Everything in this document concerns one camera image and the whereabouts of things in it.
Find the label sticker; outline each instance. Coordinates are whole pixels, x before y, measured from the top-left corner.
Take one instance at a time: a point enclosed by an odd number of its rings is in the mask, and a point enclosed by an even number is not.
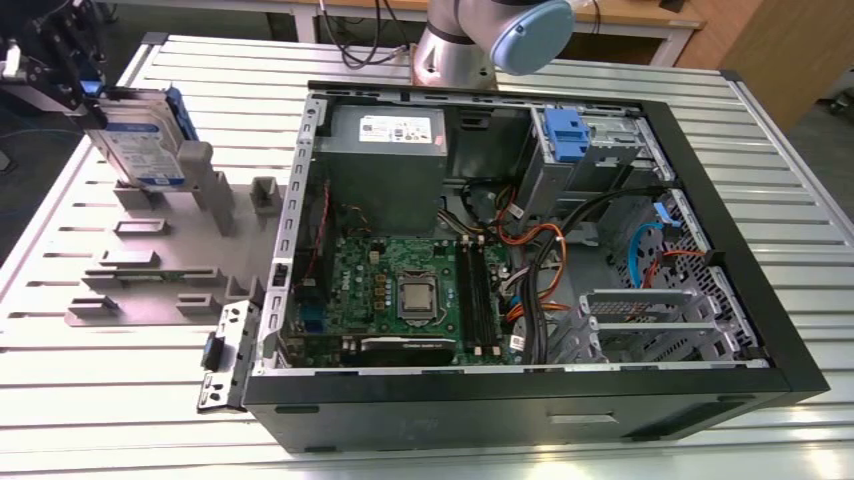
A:
[[[178,159],[163,146],[161,128],[149,123],[111,123],[104,138],[116,150],[128,175],[142,183],[170,187],[185,184]]]
[[[510,349],[521,352],[525,350],[525,337],[519,335],[510,336]]]
[[[522,215],[525,214],[525,210],[522,210],[515,203],[507,205],[507,211],[517,218],[522,218]]]
[[[430,118],[366,115],[359,121],[359,141],[433,143]]]

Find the slotted aluminum surface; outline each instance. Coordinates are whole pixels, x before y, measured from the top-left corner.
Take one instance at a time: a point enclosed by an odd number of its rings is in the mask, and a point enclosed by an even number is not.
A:
[[[286,185],[306,82],[406,84],[409,72],[403,63],[349,71],[325,45],[174,36],[141,48],[123,80],[182,89],[233,184],[271,175]],[[111,234],[99,230],[106,213],[119,208],[115,174],[84,140],[0,270],[0,473],[854,477],[852,226],[750,94],[716,72],[566,61],[499,80],[505,91],[670,103],[833,390],[676,443],[293,456],[250,415],[195,413],[210,327],[66,326],[80,273]]]

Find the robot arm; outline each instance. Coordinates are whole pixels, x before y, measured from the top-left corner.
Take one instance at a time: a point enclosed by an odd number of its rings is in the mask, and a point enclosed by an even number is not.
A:
[[[417,83],[494,88],[495,66],[511,75],[534,73],[563,50],[574,25],[568,0],[433,0]]]
[[[106,126],[91,96],[104,54],[91,0],[0,0],[0,88],[87,129]]]

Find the green motherboard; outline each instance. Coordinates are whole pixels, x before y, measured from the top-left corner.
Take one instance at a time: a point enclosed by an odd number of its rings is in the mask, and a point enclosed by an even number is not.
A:
[[[339,238],[335,245],[331,301],[311,325],[311,329],[321,334],[306,344],[309,365],[338,366],[334,352],[339,347],[335,342],[347,335],[442,337],[457,341],[454,364],[503,364],[509,361],[503,347],[485,352],[467,351],[463,346],[454,240],[350,237]],[[507,266],[506,255],[502,245],[483,248],[490,272],[483,282],[497,281],[499,272]],[[407,305],[399,296],[406,291],[402,290],[402,284],[407,281],[431,284],[430,307],[435,315],[429,313],[427,316],[410,319],[402,313]],[[497,303],[494,299],[491,311],[495,332],[501,337]]]

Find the cpu socket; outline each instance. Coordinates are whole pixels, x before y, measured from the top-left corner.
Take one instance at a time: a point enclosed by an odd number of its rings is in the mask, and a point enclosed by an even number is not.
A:
[[[437,320],[439,299],[437,277],[431,273],[407,272],[398,276],[398,318],[414,327]]]

